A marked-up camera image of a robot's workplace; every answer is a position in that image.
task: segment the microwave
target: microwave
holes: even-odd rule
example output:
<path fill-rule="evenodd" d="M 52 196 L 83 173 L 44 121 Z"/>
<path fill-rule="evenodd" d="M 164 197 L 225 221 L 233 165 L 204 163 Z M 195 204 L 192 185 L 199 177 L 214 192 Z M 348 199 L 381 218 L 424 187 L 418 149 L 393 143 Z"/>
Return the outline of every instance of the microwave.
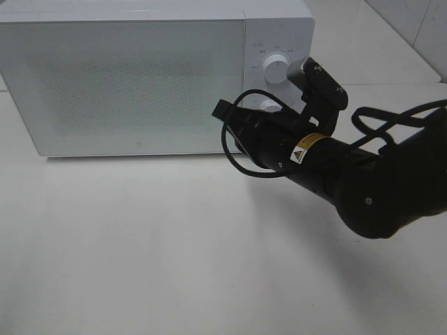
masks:
<path fill-rule="evenodd" d="M 218 153 L 220 98 L 302 107 L 313 32 L 303 0 L 7 0 L 0 71 L 41 156 Z"/>

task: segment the microwave knob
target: microwave knob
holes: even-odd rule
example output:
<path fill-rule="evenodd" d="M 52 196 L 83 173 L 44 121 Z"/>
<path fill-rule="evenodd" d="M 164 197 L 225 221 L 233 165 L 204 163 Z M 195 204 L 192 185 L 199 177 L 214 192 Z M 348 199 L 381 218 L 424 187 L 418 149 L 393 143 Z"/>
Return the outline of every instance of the microwave knob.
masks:
<path fill-rule="evenodd" d="M 264 77 L 271 84 L 280 84 L 287 79 L 291 61 L 285 54 L 274 53 L 263 62 Z"/>
<path fill-rule="evenodd" d="M 267 99 L 259 105 L 259 109 L 265 112 L 278 112 L 281 110 L 281 106 L 273 100 Z"/>

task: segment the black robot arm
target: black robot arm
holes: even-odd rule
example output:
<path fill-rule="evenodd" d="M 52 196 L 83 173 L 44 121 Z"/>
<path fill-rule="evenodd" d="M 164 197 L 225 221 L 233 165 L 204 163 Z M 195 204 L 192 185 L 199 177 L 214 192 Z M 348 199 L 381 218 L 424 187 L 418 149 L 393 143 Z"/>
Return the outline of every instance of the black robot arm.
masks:
<path fill-rule="evenodd" d="M 223 121 L 223 148 L 237 169 L 253 177 L 289 178 L 334 204 L 345 224 L 367 238 L 391 237 L 422 216 L 447 211 L 447 113 L 440 108 L 447 100 L 402 114 L 360 108 L 353 123 L 365 137 L 346 144 L 331 137 L 339 111 L 347 107 L 346 92 L 311 58 L 292 64 L 288 79 L 303 92 L 306 107 L 300 114 L 259 90 L 245 92 L 233 104 L 217 104 L 213 116 Z M 282 110 L 237 107 L 248 94 L 267 95 Z M 413 117 L 434 108 L 424 119 Z M 310 122 L 312 117 L 318 125 Z M 360 117 L 386 124 L 373 130 Z M 395 124 L 421 130 L 396 144 L 386 132 Z M 274 172 L 252 172 L 239 165 L 226 145 L 226 131 L 257 166 Z M 360 149 L 376 137 L 386 141 L 378 155 Z"/>

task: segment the white tabletop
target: white tabletop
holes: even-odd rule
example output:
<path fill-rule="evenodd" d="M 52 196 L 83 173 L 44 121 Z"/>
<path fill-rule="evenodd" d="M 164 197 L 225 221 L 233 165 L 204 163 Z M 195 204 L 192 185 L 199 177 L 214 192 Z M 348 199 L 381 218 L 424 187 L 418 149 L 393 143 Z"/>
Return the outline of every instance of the white tabletop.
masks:
<path fill-rule="evenodd" d="M 316 19 L 312 56 L 341 84 L 441 80 L 363 0 L 306 2 Z M 0 76 L 1 90 L 6 86 Z"/>
<path fill-rule="evenodd" d="M 346 89 L 347 140 L 361 105 L 447 96 L 443 84 Z M 8 93 L 0 120 L 2 334 L 447 332 L 445 214 L 370 241 L 310 192 L 222 155 L 46 160 Z"/>

